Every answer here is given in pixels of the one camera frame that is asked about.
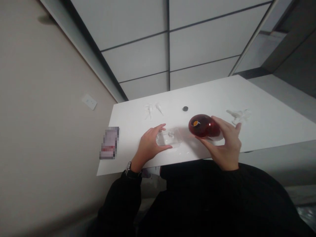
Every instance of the small glass jar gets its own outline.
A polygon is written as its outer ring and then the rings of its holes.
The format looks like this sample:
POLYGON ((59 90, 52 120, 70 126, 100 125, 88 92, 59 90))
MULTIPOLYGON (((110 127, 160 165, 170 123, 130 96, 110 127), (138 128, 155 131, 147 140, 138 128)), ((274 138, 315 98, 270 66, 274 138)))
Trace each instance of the small glass jar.
POLYGON ((209 137, 216 141, 223 138, 219 125, 204 114, 195 115, 190 119, 189 130, 198 137, 209 137))

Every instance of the gray wall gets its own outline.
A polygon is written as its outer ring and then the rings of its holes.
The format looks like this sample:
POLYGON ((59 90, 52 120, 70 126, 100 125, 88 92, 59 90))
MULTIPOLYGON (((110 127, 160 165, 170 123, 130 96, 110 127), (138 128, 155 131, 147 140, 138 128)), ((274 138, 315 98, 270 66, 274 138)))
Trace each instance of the gray wall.
POLYGON ((294 51, 274 75, 316 98, 316 31, 294 51))
POLYGON ((0 236, 43 236, 95 213, 118 177, 96 176, 116 102, 43 15, 35 0, 0 1, 0 236))

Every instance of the left hand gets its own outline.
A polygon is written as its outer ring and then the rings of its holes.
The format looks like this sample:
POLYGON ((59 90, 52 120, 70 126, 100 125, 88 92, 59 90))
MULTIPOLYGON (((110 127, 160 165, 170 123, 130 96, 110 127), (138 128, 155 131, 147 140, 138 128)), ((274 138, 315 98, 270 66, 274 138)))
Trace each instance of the left hand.
POLYGON ((156 137, 160 130, 166 130, 164 128, 166 124, 163 123, 157 127, 150 128, 141 138, 139 142, 138 150, 132 159, 131 171, 135 173, 141 172, 143 166, 147 161, 154 158, 158 153, 172 148, 170 145, 158 146, 156 143, 156 137))

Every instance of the finger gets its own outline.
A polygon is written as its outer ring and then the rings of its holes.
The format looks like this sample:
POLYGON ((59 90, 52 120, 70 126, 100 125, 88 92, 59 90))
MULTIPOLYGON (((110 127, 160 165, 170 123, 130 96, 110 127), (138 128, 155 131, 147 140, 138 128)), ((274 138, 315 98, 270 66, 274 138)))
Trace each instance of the finger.
POLYGON ((221 118, 212 116, 212 119, 214 119, 215 122, 217 122, 216 119, 218 119, 221 123, 225 124, 228 128, 231 128, 231 129, 235 128, 235 127, 234 127, 233 125, 231 125, 229 122, 226 122, 225 120, 223 120, 223 119, 221 119, 221 118))
POLYGON ((170 146, 170 145, 160 146, 159 147, 159 152, 162 152, 164 150, 171 149, 171 148, 172 148, 172 146, 170 146))
POLYGON ((237 135, 239 135, 240 130, 241 130, 241 123, 238 123, 238 124, 236 125, 237 135))
POLYGON ((158 125, 157 127, 154 127, 153 131, 154 131, 155 133, 158 133, 159 130, 161 130, 165 125, 166 125, 166 124, 163 123, 163 124, 158 125))
POLYGON ((145 132, 145 134, 150 133, 152 130, 153 130, 153 128, 148 129, 147 132, 145 132))
POLYGON ((221 118, 212 116, 211 117, 216 123, 217 125, 220 127, 221 131, 223 132, 223 136, 225 138, 225 136, 227 137, 229 134, 229 127, 224 123, 224 120, 222 120, 221 118))

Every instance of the clear glass container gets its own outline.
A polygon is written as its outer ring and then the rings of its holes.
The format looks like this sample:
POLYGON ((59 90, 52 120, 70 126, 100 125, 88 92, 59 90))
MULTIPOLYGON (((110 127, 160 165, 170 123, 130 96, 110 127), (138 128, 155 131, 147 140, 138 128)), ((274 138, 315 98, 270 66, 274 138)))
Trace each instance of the clear glass container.
POLYGON ((158 146, 171 145, 173 148, 180 147, 182 138, 177 128, 160 131, 157 134, 156 142, 158 146))

